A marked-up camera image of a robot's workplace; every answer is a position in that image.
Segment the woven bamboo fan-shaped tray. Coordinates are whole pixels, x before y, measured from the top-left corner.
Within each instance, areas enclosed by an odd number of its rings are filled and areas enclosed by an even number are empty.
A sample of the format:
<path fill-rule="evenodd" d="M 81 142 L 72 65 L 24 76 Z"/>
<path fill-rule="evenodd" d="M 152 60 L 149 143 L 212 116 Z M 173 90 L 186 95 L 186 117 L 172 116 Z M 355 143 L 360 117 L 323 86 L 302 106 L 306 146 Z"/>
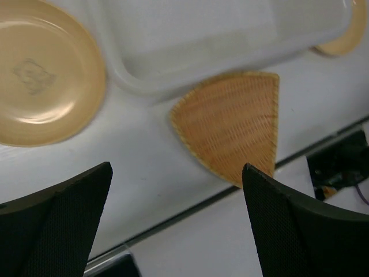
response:
<path fill-rule="evenodd" d="M 241 188 L 246 163 L 274 174 L 279 87 L 279 75 L 270 72 L 212 77 L 173 106 L 171 125 L 204 167 Z"/>

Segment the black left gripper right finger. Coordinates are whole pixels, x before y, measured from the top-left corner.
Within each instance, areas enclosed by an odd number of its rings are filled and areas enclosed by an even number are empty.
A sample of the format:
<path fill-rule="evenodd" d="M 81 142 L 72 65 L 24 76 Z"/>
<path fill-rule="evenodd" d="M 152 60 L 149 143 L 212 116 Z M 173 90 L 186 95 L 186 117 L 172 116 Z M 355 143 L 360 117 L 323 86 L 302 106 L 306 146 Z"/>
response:
<path fill-rule="evenodd" d="M 242 182 L 263 276 L 368 276 L 368 215 L 314 199 L 249 163 Z"/>

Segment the beige plate with bear print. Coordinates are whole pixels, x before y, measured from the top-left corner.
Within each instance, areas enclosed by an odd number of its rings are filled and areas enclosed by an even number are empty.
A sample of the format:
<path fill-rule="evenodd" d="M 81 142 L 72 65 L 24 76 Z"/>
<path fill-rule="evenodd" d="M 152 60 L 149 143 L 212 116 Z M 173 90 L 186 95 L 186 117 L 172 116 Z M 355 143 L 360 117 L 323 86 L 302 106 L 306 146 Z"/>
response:
<path fill-rule="evenodd" d="M 353 51 L 364 37 L 367 27 L 367 1 L 351 1 L 352 17 L 347 30 L 334 40 L 314 46 L 311 50 L 327 57 L 339 57 Z"/>

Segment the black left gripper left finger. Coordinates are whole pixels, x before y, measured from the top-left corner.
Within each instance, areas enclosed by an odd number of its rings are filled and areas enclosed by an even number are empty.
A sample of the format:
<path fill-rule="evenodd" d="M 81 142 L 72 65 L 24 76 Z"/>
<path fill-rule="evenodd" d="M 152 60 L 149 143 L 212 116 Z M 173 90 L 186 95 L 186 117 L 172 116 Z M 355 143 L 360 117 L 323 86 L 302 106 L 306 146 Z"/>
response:
<path fill-rule="evenodd" d="M 1 204 L 1 276 L 83 276 L 112 167 Z"/>

